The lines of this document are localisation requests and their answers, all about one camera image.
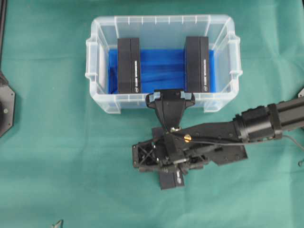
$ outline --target black box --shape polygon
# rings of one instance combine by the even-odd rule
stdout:
[[[118,93],[140,93],[141,62],[139,38],[119,38],[117,49]]]
[[[200,38],[186,37],[185,87],[187,92],[200,93]]]
[[[192,93],[209,93],[208,37],[186,37],[185,49],[186,91]]]

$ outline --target green cloth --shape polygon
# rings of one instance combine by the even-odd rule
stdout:
[[[94,102],[85,41],[98,16],[147,14],[227,14],[241,38],[239,94],[218,113],[188,109],[182,127],[230,121],[304,87],[301,0],[9,0],[2,71],[16,112],[0,138],[0,226],[302,227],[304,153],[289,141],[247,146],[248,160],[211,163],[173,190],[132,167],[130,146],[160,124],[153,110],[110,115]],[[289,134],[304,143],[302,129]]]

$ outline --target wire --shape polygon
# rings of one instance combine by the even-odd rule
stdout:
[[[268,141],[273,141],[273,139],[266,139],[263,141],[256,141],[256,142],[211,142],[211,141],[196,141],[196,140],[189,140],[190,143],[202,143],[202,144],[211,144],[211,145],[219,145],[219,146],[246,146],[246,145],[255,145],[266,143]]]
[[[300,143],[298,143],[294,137],[289,136],[289,135],[282,135],[283,137],[290,139],[296,146],[298,146],[302,151],[304,151],[304,146],[302,146]],[[298,162],[298,166],[302,166],[304,163],[304,159]]]

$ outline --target black metal bracket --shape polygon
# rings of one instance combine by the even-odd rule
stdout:
[[[6,16],[6,0],[1,0],[0,15],[0,63]],[[13,126],[15,107],[15,92],[9,86],[8,80],[0,70],[0,137]]]

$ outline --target black cable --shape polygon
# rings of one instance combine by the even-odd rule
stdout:
[[[190,143],[201,143],[201,144],[211,144],[211,145],[219,145],[219,146],[246,146],[246,145],[254,145],[254,144],[261,144],[268,141],[272,141],[273,139],[266,139],[263,141],[256,141],[256,142],[211,142],[211,141],[197,141],[197,140],[189,140]]]

